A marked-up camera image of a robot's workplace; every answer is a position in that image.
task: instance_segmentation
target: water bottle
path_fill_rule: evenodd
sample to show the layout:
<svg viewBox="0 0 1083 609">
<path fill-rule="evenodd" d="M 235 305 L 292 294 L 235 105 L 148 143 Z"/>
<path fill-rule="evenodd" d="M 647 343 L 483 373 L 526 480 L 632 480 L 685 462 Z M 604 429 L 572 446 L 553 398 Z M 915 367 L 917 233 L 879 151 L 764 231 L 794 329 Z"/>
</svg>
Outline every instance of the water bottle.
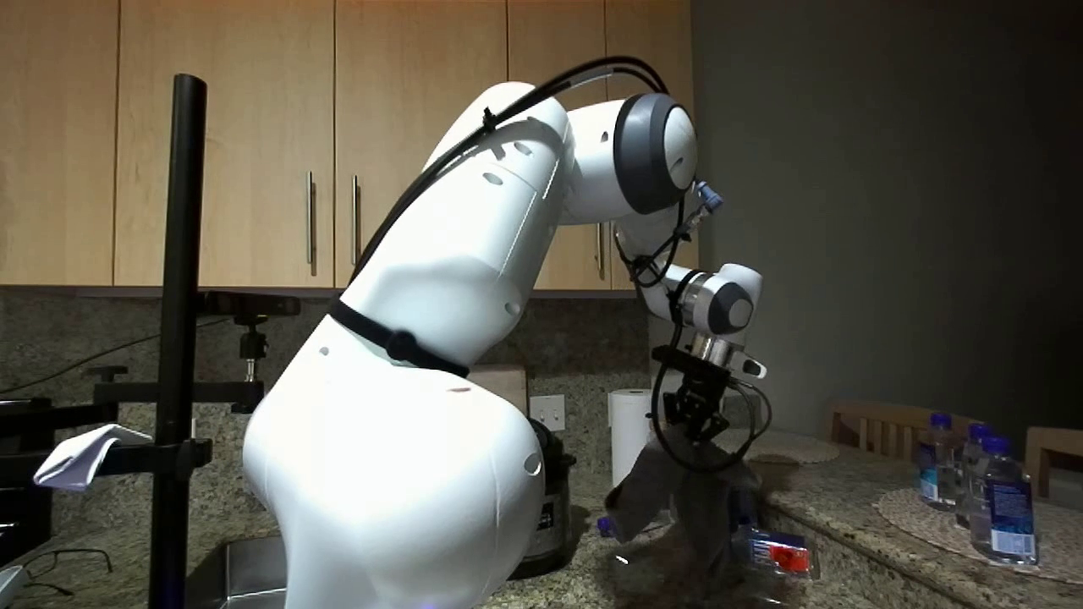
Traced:
<svg viewBox="0 0 1083 609">
<path fill-rule="evenodd" d="M 978 473 L 983 506 L 971 513 L 971 543 L 994 561 L 1036 566 L 1038 534 L 1034 486 L 1021 462 L 1011 461 L 1005 437 L 985 437 Z"/>
<path fill-rule="evenodd" d="M 955 521 L 965 528 L 983 497 L 978 461 L 985 458 L 985 432 L 993 432 L 985 422 L 971 422 L 967 441 L 955 452 Z"/>
<path fill-rule="evenodd" d="M 950 417 L 929 417 L 929 441 L 917 442 L 917 490 L 933 506 L 955 506 L 955 473 L 950 473 Z"/>
</svg>

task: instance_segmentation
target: black strap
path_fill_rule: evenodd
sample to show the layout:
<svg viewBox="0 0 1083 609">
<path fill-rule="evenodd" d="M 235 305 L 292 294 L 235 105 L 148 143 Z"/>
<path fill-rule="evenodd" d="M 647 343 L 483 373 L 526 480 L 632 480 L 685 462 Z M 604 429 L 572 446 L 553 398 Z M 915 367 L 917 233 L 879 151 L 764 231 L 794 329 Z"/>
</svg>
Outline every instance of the black strap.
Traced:
<svg viewBox="0 0 1083 609">
<path fill-rule="evenodd" d="M 412 361 L 421 367 L 448 367 L 453 376 L 466 376 L 469 373 L 466 364 L 458 364 L 458 361 L 423 349 L 409 330 L 392 330 L 392 329 L 380 323 L 376 317 L 366 317 L 366 316 L 347 309 L 342 300 L 333 300 L 328 316 L 339 323 L 359 330 L 363 338 L 381 346 L 381 351 L 392 356 L 392 358 L 407 358 L 407 361 Z"/>
</svg>

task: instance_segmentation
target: wall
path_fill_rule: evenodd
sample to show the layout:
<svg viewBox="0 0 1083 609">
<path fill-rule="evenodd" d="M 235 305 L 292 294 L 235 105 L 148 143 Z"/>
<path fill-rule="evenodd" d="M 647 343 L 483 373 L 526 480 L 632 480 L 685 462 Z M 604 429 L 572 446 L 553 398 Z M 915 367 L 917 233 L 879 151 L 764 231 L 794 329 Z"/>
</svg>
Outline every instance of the wall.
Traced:
<svg viewBox="0 0 1083 609">
<path fill-rule="evenodd" d="M 703 255 L 764 272 L 776 426 L 841 396 L 1083 426 L 1083 2 L 697 0 Z"/>
<path fill-rule="evenodd" d="M 262 380 L 273 382 L 301 346 L 326 300 L 304 300 L 299 317 L 262 323 L 271 358 Z M 236 356 L 240 323 L 203 317 L 196 336 L 196 380 L 243 380 Z M 94 380 L 89 364 L 129 364 L 133 382 L 159 380 L 159 300 L 103 294 L 0 294 L 0 396 L 43 373 L 64 376 L 20 390 L 16 396 L 51 396 L 89 401 Z M 576 458 L 572 480 L 609 468 L 607 392 L 647 382 L 647 312 L 632 299 L 534 299 L 515 329 L 481 364 L 526 364 L 529 392 L 563 392 L 569 429 L 560 432 Z M 151 406 L 127 406 L 127 426 L 151 432 Z M 243 538 L 263 506 L 240 473 L 246 417 L 228 406 L 196 406 L 196 437 L 215 442 L 215 461 L 194 473 L 191 561 L 203 558 L 220 538 Z M 133 548 L 148 534 L 148 476 L 103 476 L 84 495 L 55 495 L 55 530 L 129 528 Z"/>
</svg>

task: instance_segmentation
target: kitchen cabinet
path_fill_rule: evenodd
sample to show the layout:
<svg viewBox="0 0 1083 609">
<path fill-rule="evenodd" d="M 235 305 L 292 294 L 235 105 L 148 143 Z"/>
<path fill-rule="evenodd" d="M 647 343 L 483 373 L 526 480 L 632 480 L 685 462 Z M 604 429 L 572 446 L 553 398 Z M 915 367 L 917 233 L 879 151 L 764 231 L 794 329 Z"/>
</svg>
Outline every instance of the kitchen cabinet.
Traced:
<svg viewBox="0 0 1083 609">
<path fill-rule="evenodd" d="M 333 287 L 333 0 L 127 0 L 114 285 L 161 281 L 174 75 L 208 80 L 200 285 Z"/>
<path fill-rule="evenodd" d="M 504 0 L 339 0 L 336 285 L 451 122 L 504 80 Z"/>
<path fill-rule="evenodd" d="M 117 0 L 0 2 L 0 285 L 113 285 Z"/>
<path fill-rule="evenodd" d="M 673 0 L 508 0 L 508 75 L 553 79 L 572 63 L 632 54 L 652 63 L 694 113 L 689 2 Z M 564 95 L 569 108 L 647 90 L 640 80 L 589 83 Z M 694 245 L 677 255 L 697 265 Z M 538 275 L 538 291 L 632 291 L 604 224 L 563 228 Z"/>
</svg>

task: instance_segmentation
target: countertop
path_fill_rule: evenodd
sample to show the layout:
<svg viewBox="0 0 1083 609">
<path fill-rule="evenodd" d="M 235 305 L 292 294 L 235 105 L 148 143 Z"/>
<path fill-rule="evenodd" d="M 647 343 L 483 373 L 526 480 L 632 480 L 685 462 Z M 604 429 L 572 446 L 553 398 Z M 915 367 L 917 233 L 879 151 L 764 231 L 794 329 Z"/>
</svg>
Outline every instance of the countertop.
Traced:
<svg viewBox="0 0 1083 609">
<path fill-rule="evenodd" d="M 1021 575 L 1002 566 L 941 550 L 896 523 L 874 505 L 887 490 L 915 482 L 908 462 L 854 452 L 845 446 L 770 432 L 747 458 L 770 497 L 770 528 L 800 530 L 815 548 L 815 575 L 786 590 L 786 604 L 1080 604 L 1083 590 Z M 572 473 L 572 517 L 578 543 L 564 569 L 511 577 L 486 609 L 586 609 L 624 604 L 613 595 L 617 541 L 595 534 L 604 513 L 607 476 Z M 273 534 L 271 517 L 240 517 L 230 538 Z M 145 604 L 145 550 L 113 550 L 113 572 L 103 555 L 64 555 L 51 569 L 55 548 L 121 548 L 127 530 L 89 530 L 55 538 L 26 555 L 37 585 L 26 585 L 15 609 L 51 604 Z"/>
</svg>

